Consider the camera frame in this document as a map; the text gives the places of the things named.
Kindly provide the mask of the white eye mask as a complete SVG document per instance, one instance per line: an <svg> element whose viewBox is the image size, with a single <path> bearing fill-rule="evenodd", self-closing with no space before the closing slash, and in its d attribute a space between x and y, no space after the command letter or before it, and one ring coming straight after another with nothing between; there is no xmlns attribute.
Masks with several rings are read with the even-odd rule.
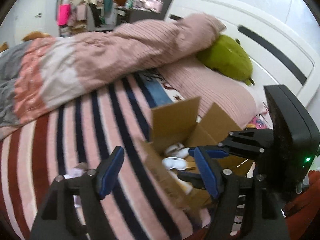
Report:
<svg viewBox="0 0 320 240"><path fill-rule="evenodd" d="M167 157L162 160L162 165L167 170L176 169L178 171L186 170L188 167L187 162L182 158L176 158L176 157Z"/></svg>

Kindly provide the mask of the brown cardboard box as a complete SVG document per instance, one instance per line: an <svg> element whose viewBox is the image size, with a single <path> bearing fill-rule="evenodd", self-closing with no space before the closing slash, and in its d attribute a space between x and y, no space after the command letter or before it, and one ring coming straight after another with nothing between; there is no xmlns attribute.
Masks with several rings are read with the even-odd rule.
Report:
<svg viewBox="0 0 320 240"><path fill-rule="evenodd" d="M162 165L164 151L177 142L186 147L216 145L229 132L241 130L215 103L198 122L200 100L200 97L195 97L153 108L151 141L140 143L147 154L145 166L171 203L182 210L201 209L210 202L210 196L206 191L198 189L192 189L190 194L186 194Z"/></svg>

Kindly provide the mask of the pink ribbed pillow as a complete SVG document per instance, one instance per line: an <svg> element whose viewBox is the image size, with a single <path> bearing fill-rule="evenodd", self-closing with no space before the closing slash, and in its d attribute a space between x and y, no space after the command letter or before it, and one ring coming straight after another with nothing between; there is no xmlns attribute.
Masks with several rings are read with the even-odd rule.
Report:
<svg viewBox="0 0 320 240"><path fill-rule="evenodd" d="M184 99L201 98L200 116L216 103L240 128L244 128L254 116L267 113L263 99L252 87L205 67L194 56L157 70Z"/></svg>

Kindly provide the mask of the striped pink fleece blanket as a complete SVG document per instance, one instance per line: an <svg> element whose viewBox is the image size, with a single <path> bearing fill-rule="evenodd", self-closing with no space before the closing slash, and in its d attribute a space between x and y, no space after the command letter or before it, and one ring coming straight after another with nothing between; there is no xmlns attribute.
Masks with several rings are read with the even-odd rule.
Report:
<svg viewBox="0 0 320 240"><path fill-rule="evenodd" d="M115 190L102 202L118 239L185 239L195 222L174 207L144 167L140 141L150 139L151 109L182 100L159 74L124 77L60 106L1 140L1 215L17 239L28 239L49 185L79 163L98 166L116 146L125 160Z"/></svg>

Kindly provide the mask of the green plush toy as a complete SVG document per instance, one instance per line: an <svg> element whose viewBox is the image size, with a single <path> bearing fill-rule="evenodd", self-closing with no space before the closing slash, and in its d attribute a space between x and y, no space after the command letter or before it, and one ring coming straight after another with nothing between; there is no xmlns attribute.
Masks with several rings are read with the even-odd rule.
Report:
<svg viewBox="0 0 320 240"><path fill-rule="evenodd" d="M197 59L211 70L231 79L254 85L253 64L238 41L227 35L220 35L207 49L197 53Z"/></svg>

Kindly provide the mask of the white bed headboard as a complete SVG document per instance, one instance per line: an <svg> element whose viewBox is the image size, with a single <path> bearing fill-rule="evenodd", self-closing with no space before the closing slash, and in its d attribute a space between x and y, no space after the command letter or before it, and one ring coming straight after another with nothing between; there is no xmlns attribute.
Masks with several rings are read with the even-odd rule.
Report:
<svg viewBox="0 0 320 240"><path fill-rule="evenodd" d="M295 31L268 13L237 0L172 0L165 21L206 13L220 20L223 34L239 40L253 64L253 89L286 85L307 107L319 88L319 53Z"/></svg>

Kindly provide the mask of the pink grey patchwork duvet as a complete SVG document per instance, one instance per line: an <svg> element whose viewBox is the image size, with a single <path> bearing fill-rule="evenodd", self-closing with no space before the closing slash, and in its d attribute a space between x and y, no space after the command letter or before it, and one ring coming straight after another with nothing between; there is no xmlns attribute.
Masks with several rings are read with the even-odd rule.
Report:
<svg viewBox="0 0 320 240"><path fill-rule="evenodd" d="M109 33L23 42L1 53L1 138L114 80L208 48L225 25L208 14L143 20Z"/></svg>

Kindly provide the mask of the pink gift bag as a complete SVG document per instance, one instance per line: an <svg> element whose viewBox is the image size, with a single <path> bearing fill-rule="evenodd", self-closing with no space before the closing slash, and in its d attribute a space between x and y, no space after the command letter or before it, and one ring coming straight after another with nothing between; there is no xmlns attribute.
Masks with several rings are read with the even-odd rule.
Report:
<svg viewBox="0 0 320 240"><path fill-rule="evenodd" d="M57 25L58 26L66 25L70 15L71 15L71 5L70 4L60 5L58 9L58 15L57 15Z"/></svg>

